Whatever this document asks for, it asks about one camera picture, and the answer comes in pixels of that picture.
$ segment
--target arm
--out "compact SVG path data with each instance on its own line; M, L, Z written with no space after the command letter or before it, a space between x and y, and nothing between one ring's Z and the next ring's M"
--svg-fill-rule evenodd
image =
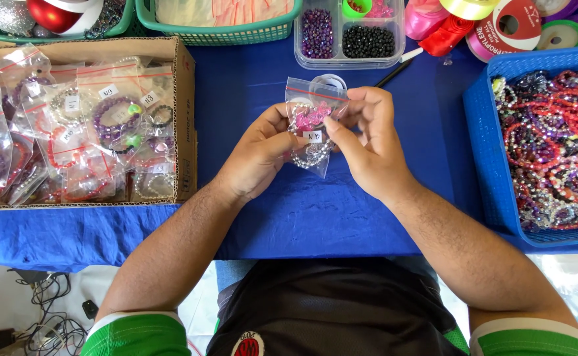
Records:
M264 191L285 151L305 139L286 132L285 103L247 129L219 174L129 255L96 322L114 312L173 311L197 284L240 209Z
M327 133L357 184L388 206L438 275L467 303L471 330L507 317L549 319L578 328L528 257L412 177L393 126L390 93L361 87L349 90L348 97L347 116L341 123L327 119ZM362 133L344 125L358 125Z

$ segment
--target person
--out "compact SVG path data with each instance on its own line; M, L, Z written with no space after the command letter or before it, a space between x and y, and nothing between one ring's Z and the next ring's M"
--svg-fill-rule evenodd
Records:
M419 263L383 257L262 260L221 291L207 355L573 355L578 323L529 258L417 182L393 125L390 93L348 90L326 132L357 184L385 204L469 308L469 347ZM348 129L357 125L360 132ZM174 313L239 210L305 145L285 103L253 122L225 164L129 255L82 356L190 355Z

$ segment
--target plastic basket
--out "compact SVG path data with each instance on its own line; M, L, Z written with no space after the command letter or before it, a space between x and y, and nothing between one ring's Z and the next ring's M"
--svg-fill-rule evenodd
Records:
M251 45L285 39L291 33L293 19L302 10L302 0L294 0L286 15L245 25L222 27L175 26L159 23L155 18L155 0L135 0L137 17L146 28L177 36L184 45Z
M484 217L492 229L520 236L536 247L576 245L578 229L525 232L517 213L490 78L495 75L514 78L537 69L549 70L553 75L566 69L578 70L578 47L494 56L463 95Z
M122 13L122 19L119 24L115 25L113 28L109 29L104 34L104 38L111 38L115 36L120 37L146 37L146 32L140 23L140 20L135 16L135 3L133 0L127 0L125 4L125 10ZM13 37L8 36L5 32L0 30L0 41L12 42L17 45L24 45L26 43L32 43L33 45L38 45L42 43L51 43L57 41L76 41L85 39L85 37L76 35L68 37L56 37L56 38L34 38L34 37Z

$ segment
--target shirt logo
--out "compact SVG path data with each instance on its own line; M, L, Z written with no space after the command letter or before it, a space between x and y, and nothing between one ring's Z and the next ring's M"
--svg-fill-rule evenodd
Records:
M264 354L265 343L262 342L261 335L253 331L241 335L232 349L233 356L263 356Z

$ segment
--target blue tablecloth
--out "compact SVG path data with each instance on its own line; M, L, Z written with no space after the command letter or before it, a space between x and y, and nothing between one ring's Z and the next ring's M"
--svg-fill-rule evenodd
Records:
M407 50L417 47L408 40ZM287 77L326 72L349 87L375 85L391 69L310 71L293 54L293 36L235 47L191 47L197 61L195 127L198 181L209 182L241 134L271 104L285 99ZM451 65L427 53L394 78L395 126L412 173L475 219L483 213L461 95L484 63L462 43ZM75 272L120 265L177 206L0 212L0 264ZM536 248L505 236L528 253L578 252L578 245ZM285 165L269 189L237 216L218 259L412 255L419 250L396 218L353 181L333 155L325 179Z

